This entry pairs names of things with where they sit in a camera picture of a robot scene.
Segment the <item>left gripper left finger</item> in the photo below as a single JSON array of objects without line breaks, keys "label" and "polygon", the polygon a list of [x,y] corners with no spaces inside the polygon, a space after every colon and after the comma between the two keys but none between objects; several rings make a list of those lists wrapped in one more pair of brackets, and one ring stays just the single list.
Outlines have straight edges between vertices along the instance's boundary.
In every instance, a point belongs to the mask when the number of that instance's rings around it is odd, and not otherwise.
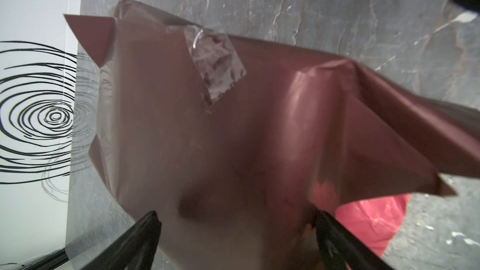
[{"label": "left gripper left finger", "polygon": [[161,222],[148,212],[83,270],[150,270],[161,236]]}]

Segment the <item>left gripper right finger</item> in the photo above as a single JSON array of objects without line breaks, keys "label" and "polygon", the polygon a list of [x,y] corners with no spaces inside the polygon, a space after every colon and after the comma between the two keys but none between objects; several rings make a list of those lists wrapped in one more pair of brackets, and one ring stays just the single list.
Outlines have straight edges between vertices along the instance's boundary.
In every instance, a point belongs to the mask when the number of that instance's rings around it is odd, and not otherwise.
[{"label": "left gripper right finger", "polygon": [[393,270],[328,212],[316,213],[316,240],[326,270]]}]

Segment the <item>red wrapping paper sheet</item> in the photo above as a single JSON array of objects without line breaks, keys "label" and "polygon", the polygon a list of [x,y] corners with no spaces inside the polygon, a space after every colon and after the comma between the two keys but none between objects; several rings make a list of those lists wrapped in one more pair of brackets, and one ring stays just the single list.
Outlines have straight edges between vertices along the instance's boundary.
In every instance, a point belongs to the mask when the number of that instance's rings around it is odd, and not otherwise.
[{"label": "red wrapping paper sheet", "polygon": [[309,206],[449,196],[441,174],[480,175],[479,111],[351,59],[227,34],[247,73],[210,105],[194,23],[131,0],[66,22],[99,68],[91,162],[133,218],[157,213],[182,270],[304,268]]}]

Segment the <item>clear adhesive tape piece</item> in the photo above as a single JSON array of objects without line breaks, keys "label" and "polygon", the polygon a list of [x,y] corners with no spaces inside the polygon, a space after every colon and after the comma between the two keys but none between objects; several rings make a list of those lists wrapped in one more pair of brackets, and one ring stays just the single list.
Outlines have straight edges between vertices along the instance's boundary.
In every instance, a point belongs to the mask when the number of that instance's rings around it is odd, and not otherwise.
[{"label": "clear adhesive tape piece", "polygon": [[227,34],[205,27],[183,27],[187,48],[204,81],[209,105],[246,76],[246,69]]}]

